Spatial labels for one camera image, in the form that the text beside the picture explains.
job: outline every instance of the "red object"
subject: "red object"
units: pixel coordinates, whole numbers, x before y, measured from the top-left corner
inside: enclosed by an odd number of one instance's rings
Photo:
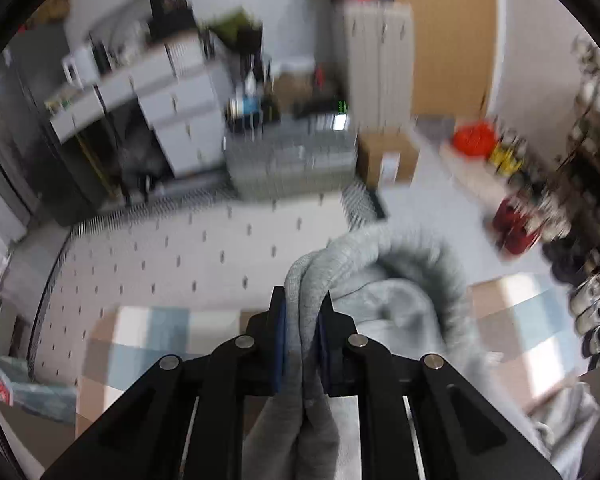
[[[458,128],[451,140],[452,146],[467,156],[487,158],[496,147],[496,132],[485,121]]]
[[[318,87],[318,90],[322,90],[324,86],[324,70],[321,65],[318,65],[315,69],[315,85]]]
[[[525,222],[519,222],[513,226],[504,239],[504,247],[514,256],[519,256],[531,247],[542,232],[542,226],[535,231],[529,232]]]
[[[9,406],[12,406],[12,403],[11,403],[11,392],[5,386],[5,384],[2,382],[2,379],[0,379],[0,396],[2,397],[2,400],[4,401],[5,404],[8,404]]]
[[[511,231],[522,217],[521,203],[515,197],[507,196],[501,203],[496,216],[493,217],[493,227],[503,234]]]
[[[533,211],[524,201],[517,196],[507,196],[493,217],[493,227],[502,235],[500,246],[514,256],[528,250],[542,232],[542,224],[536,222],[534,229],[533,220]]]

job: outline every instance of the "wooden door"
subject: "wooden door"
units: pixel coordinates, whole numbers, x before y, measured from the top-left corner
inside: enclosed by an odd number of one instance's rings
[[[496,0],[397,1],[413,9],[413,114],[483,116],[491,90]]]

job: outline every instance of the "drawer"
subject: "drawer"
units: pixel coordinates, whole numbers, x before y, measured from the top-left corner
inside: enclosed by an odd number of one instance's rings
[[[107,108],[115,108],[135,98],[136,93],[149,86],[173,77],[167,51],[160,47],[146,54],[135,64],[105,76],[98,83],[98,90],[104,105]]]
[[[104,110],[96,91],[91,88],[66,110],[57,113],[51,119],[60,142],[65,142],[75,132],[104,116]]]
[[[154,124],[197,108],[224,107],[232,91],[226,68],[215,62],[196,76],[179,79],[168,88],[139,97],[139,102],[146,122]]]
[[[221,164],[224,133],[224,120],[218,108],[155,131],[175,176]]]

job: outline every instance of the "yellow object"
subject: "yellow object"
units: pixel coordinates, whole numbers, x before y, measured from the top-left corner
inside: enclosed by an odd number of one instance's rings
[[[505,156],[507,155],[507,151],[508,150],[502,147],[502,143],[498,142],[496,144],[496,147],[491,152],[491,155],[489,155],[489,162],[493,164],[496,168],[499,168],[502,162],[504,161]]]
[[[519,170],[521,166],[522,159],[517,159],[513,154],[513,150],[507,150],[504,159],[498,168],[498,173],[502,176],[510,177]]]

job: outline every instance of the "gray fabric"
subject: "gray fabric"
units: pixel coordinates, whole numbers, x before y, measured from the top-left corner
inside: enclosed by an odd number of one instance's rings
[[[245,480],[360,478],[355,398],[328,399],[317,372],[315,323],[327,292],[336,311],[394,354],[439,353],[536,448],[534,424],[491,380],[470,315],[461,267],[419,230],[380,223],[308,254],[289,270],[282,390],[269,399],[243,447]]]
[[[542,453],[565,480],[578,477],[584,446],[600,418],[589,385],[563,388],[531,416],[542,438]]]

